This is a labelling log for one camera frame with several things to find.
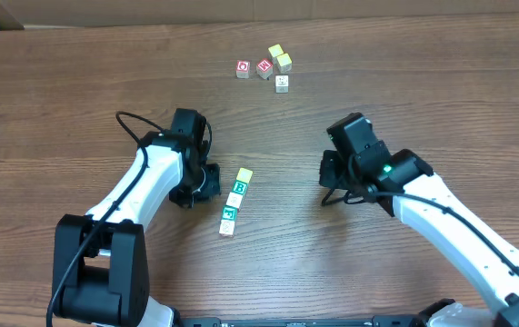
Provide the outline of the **red Y wooden block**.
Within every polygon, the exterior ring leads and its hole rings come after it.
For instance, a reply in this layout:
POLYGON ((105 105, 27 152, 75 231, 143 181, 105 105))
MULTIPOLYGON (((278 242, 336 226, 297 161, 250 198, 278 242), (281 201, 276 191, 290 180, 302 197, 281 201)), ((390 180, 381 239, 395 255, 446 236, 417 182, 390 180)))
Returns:
POLYGON ((236 180, 239 182, 242 182, 242 183, 249 184, 251 181, 251 178, 253 176, 253 173, 254 172, 252 170, 249 170, 246 168, 240 168, 237 173, 236 180))

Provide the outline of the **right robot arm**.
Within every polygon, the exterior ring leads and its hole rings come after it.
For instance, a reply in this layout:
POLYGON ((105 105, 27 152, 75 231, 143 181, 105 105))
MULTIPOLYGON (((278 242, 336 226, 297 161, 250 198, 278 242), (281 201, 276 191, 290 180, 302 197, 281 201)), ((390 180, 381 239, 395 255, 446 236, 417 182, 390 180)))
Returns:
POLYGON ((320 165, 321 204, 376 203, 420 233, 479 292, 485 309, 442 299, 405 319, 408 326, 519 326, 519 249, 469 210, 414 152, 391 154, 372 123, 352 113, 326 130, 334 149, 320 165))

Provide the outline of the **plain E pretzel block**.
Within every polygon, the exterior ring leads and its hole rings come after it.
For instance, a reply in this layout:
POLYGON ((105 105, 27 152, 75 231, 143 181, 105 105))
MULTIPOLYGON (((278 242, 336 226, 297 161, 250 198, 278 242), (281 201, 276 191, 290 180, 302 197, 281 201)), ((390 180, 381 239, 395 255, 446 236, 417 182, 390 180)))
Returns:
POLYGON ((219 234, 224 237, 233 237, 235 234, 235 221, 222 220, 219 226, 219 234))

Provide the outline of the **green letter B block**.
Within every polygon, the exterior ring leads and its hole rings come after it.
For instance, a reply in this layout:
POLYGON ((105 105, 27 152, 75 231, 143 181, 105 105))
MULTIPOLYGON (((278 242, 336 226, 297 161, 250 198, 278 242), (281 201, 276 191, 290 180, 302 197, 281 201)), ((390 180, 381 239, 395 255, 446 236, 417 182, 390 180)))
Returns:
POLYGON ((247 192, 247 189, 248 189, 248 184, 247 183, 242 182, 240 180, 236 180, 234 185, 233 185, 232 192, 240 194, 242 196, 245 196, 245 194, 247 192))

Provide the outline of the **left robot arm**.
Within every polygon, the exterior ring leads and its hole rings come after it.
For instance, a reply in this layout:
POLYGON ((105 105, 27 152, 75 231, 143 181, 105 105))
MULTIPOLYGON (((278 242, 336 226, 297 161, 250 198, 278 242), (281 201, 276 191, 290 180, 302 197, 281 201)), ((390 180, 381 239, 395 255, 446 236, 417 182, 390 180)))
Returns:
POLYGON ((145 232, 164 200, 191 208, 220 195, 220 167, 208 161, 211 125, 179 108, 170 128, 155 125, 134 140, 135 160, 110 194, 55 227, 46 325, 55 317, 95 326, 182 323, 178 310, 150 294, 145 232))

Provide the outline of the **green letter F block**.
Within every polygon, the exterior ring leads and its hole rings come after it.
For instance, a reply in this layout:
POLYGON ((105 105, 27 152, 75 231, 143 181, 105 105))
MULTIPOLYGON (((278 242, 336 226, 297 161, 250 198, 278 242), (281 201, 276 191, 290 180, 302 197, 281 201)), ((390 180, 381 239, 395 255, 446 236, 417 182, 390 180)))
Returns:
POLYGON ((221 219, 234 222, 236 220, 237 214, 238 214, 237 208, 226 205, 223 208, 221 219))

